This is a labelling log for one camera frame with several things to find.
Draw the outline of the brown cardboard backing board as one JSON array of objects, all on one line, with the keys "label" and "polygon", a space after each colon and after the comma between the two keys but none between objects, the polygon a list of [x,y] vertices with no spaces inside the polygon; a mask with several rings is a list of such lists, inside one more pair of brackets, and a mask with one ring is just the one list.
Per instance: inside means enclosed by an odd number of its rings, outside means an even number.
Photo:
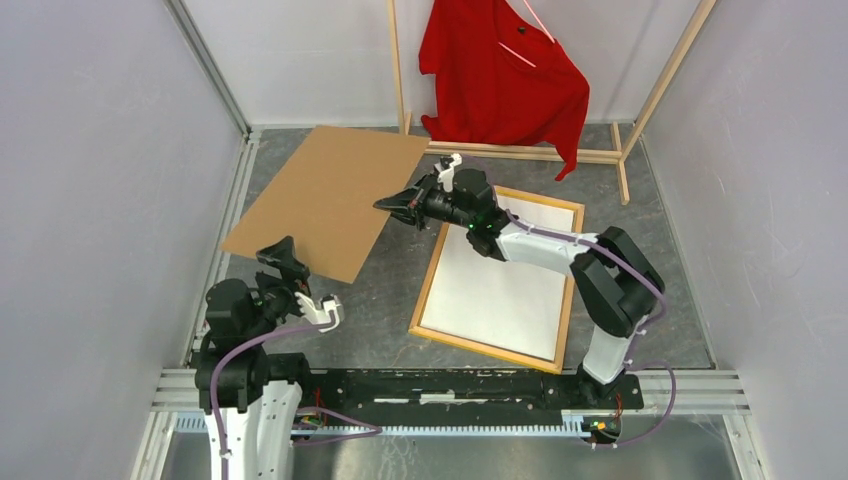
[{"label": "brown cardboard backing board", "polygon": [[387,213],[374,203],[404,189],[426,137],[318,126],[228,234],[221,248],[247,258],[290,236],[310,270],[352,283]]}]

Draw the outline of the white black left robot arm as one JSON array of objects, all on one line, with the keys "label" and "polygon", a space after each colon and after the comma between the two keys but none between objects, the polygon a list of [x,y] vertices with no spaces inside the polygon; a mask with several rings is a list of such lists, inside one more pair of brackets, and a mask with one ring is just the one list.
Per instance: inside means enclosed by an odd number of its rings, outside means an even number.
[{"label": "white black left robot arm", "polygon": [[205,294],[208,331],[193,366],[199,407],[211,417],[207,425],[215,479],[234,479],[244,471],[236,465],[244,456],[237,452],[243,442],[229,437],[235,430],[226,420],[247,418],[270,382],[270,361],[262,344],[243,345],[273,332],[287,316],[300,315],[297,295],[309,292],[309,268],[297,259],[293,237],[259,250],[257,259],[278,273],[256,273],[254,287],[238,278],[224,279]]}]

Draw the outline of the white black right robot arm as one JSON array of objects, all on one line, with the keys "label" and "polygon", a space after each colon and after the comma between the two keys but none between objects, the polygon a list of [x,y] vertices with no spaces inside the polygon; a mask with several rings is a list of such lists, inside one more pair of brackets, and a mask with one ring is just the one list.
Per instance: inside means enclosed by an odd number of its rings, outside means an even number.
[{"label": "white black right robot arm", "polygon": [[418,230],[429,220],[461,227],[484,258],[572,278],[594,323],[577,382],[580,400],[591,408],[602,408],[617,396],[638,331],[667,309],[663,279],[626,231],[609,227],[588,234],[534,225],[501,206],[481,170],[428,173],[374,206]]}]

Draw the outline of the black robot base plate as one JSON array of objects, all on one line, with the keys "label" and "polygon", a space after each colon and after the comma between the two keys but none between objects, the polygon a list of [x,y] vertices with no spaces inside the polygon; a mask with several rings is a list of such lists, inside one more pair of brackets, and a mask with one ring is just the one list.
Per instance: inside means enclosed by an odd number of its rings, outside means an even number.
[{"label": "black robot base plate", "polygon": [[639,410],[636,376],[595,388],[575,373],[532,369],[272,369],[301,386],[302,408],[321,406],[381,427],[554,426],[565,411]]}]

